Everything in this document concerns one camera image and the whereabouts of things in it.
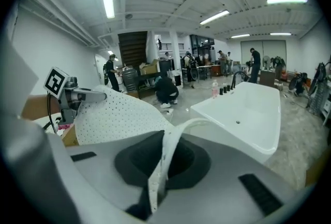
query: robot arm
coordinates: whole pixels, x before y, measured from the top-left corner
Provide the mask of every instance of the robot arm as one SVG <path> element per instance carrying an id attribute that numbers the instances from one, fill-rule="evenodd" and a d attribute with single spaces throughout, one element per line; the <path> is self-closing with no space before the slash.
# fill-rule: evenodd
<path id="1" fill-rule="evenodd" d="M 100 102 L 107 97 L 105 93 L 79 88 L 76 77 L 71 77 L 56 67 L 51 68 L 51 71 L 47 75 L 44 88 L 58 100 L 61 110 L 59 125 L 73 123 L 82 101 Z"/>

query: wooden staircase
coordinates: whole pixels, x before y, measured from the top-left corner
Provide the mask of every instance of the wooden staircase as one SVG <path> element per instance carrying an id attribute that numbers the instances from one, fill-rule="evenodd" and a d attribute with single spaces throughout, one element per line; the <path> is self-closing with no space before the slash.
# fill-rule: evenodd
<path id="1" fill-rule="evenodd" d="M 147 32 L 119 34 L 118 39 L 123 66 L 125 64 L 136 68 L 146 63 Z"/>

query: cable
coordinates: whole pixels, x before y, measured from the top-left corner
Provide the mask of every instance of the cable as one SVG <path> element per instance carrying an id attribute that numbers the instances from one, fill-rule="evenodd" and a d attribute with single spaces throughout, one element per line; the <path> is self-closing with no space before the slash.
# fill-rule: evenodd
<path id="1" fill-rule="evenodd" d="M 55 127 L 54 127 L 54 123 L 53 123 L 53 120 L 52 120 L 52 116 L 51 116 L 51 94 L 49 92 L 47 92 L 47 113 L 48 113 L 48 117 L 50 119 L 50 123 L 51 123 L 52 128 L 53 128 L 53 131 L 57 135 Z"/>

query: freestanding bathtub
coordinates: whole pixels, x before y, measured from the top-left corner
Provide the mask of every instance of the freestanding bathtub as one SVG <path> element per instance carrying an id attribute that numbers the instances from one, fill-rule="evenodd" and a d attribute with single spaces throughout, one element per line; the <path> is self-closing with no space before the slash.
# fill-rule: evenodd
<path id="1" fill-rule="evenodd" d="M 242 82 L 234 90 L 191 106 L 191 118 L 210 125 L 191 128 L 194 136 L 234 147 L 260 163 L 276 151 L 280 96 L 275 88 Z"/>

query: sneaker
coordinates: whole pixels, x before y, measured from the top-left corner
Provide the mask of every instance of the sneaker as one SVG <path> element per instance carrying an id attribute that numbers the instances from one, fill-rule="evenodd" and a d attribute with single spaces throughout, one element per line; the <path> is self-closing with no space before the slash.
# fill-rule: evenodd
<path id="1" fill-rule="evenodd" d="M 169 103 L 163 103 L 161 104 L 161 108 L 169 108 L 171 105 Z"/>

